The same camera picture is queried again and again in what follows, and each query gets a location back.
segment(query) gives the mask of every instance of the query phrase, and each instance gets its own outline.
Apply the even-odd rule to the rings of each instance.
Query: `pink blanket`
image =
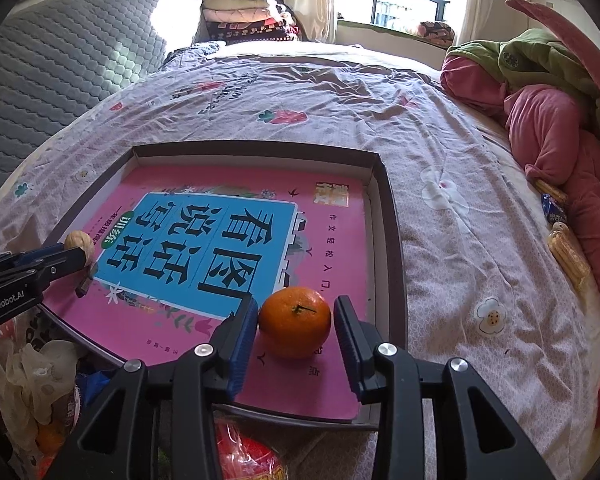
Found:
[[[508,4],[545,24],[578,56],[600,87],[600,51],[574,25],[546,7],[521,0]],[[449,56],[440,80],[451,96],[499,122],[506,118],[512,154],[526,176],[567,192],[570,227],[600,289],[600,141],[586,130],[584,110],[548,85],[526,86],[507,95],[506,88],[466,58]]]

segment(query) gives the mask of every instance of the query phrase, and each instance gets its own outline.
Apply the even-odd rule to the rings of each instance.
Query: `green blanket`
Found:
[[[600,134],[600,90],[578,58],[550,32],[531,28],[511,41],[471,41],[449,47],[446,54],[475,61],[513,92],[535,84],[567,92],[589,110],[589,122]]]

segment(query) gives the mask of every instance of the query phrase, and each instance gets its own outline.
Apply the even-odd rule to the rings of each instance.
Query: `bed sheet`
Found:
[[[47,141],[0,190],[0,251],[38,246],[134,144],[270,139],[378,152],[407,262],[410,351],[437,362],[468,358],[557,478],[578,478],[596,452],[590,444],[600,441],[592,433],[600,298],[593,285],[581,303],[548,251],[538,194],[504,131],[452,102],[435,83],[439,73],[415,61],[271,43],[227,47],[195,66],[151,75]],[[295,111],[285,117],[297,120],[267,123],[267,110]],[[506,320],[495,328],[483,319],[491,300]],[[430,416],[426,424],[431,444]],[[292,460],[299,478],[329,470],[334,478],[370,477],[373,436],[326,439],[305,460]],[[347,439],[358,440],[334,460],[333,447]],[[430,476],[433,468],[428,456]]]

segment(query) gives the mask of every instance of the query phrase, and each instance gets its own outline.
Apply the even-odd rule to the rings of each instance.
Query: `window sill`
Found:
[[[430,46],[434,46],[446,52],[447,47],[441,46],[435,43],[432,43],[425,38],[421,38],[420,36],[416,36],[414,34],[409,34],[408,32],[402,32],[401,30],[393,30],[392,28],[380,27],[379,25],[371,25],[370,23],[359,23],[359,22],[350,22],[348,20],[338,20],[338,26],[344,27],[353,27],[353,28],[366,28],[367,30],[372,30],[375,32],[380,32],[383,34],[391,34],[392,36],[397,36],[398,38],[406,38],[408,40],[415,40],[421,43],[426,43]]]

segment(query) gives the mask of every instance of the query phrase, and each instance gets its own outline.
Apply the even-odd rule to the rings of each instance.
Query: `red package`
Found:
[[[217,421],[216,441],[224,480],[288,480],[276,453],[241,434],[234,424]]]

